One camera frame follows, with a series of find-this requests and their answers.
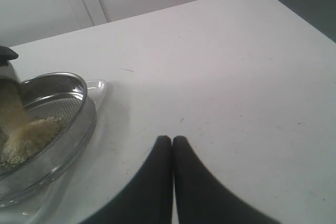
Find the mesh strainer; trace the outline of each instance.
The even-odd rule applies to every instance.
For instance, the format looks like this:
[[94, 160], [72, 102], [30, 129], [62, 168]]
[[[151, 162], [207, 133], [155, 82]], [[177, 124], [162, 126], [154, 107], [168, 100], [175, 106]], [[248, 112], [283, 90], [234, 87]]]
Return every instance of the mesh strainer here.
[[0, 207], [14, 204], [58, 178], [86, 147], [96, 125], [94, 102], [84, 80], [51, 73], [21, 83], [23, 104], [34, 120], [61, 119], [59, 134], [41, 151], [11, 170], [0, 168]]

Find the metal sieve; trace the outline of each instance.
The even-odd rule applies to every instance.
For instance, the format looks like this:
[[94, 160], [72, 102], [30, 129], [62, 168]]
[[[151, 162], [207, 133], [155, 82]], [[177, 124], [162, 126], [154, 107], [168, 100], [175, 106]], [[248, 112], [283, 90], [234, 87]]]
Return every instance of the metal sieve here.
[[63, 128], [42, 150], [11, 170], [0, 169], [0, 207], [12, 205], [57, 179], [86, 147], [96, 108], [85, 81], [72, 73], [50, 73], [20, 84], [33, 120], [61, 118]]

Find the white table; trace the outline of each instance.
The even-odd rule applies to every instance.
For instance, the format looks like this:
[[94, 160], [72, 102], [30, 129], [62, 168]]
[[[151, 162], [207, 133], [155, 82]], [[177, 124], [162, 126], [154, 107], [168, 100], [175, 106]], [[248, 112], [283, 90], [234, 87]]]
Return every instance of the white table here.
[[200, 0], [13, 49], [22, 79], [69, 71], [114, 89], [50, 223], [103, 206], [161, 134], [187, 136], [282, 223], [336, 223], [336, 44], [277, 0]]

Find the black object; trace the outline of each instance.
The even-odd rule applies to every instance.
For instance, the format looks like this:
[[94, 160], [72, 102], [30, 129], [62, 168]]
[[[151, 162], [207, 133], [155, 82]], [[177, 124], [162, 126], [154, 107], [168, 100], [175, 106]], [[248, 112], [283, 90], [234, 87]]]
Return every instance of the black object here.
[[15, 60], [18, 57], [19, 55], [10, 48], [0, 46], [0, 63], [4, 63], [8, 60]]
[[173, 159], [180, 224], [279, 224], [226, 189], [183, 136], [174, 139]]
[[172, 143], [159, 136], [135, 177], [82, 224], [171, 224], [172, 207]]

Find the white countertop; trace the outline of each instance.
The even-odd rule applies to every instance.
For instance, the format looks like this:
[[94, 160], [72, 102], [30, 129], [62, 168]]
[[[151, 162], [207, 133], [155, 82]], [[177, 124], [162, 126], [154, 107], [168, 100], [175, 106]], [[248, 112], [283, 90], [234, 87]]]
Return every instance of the white countertop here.
[[336, 44], [277, 0], [200, 0], [13, 49], [22, 79], [69, 71], [113, 87], [53, 223], [103, 206], [162, 134], [187, 136], [282, 223], [336, 223]]

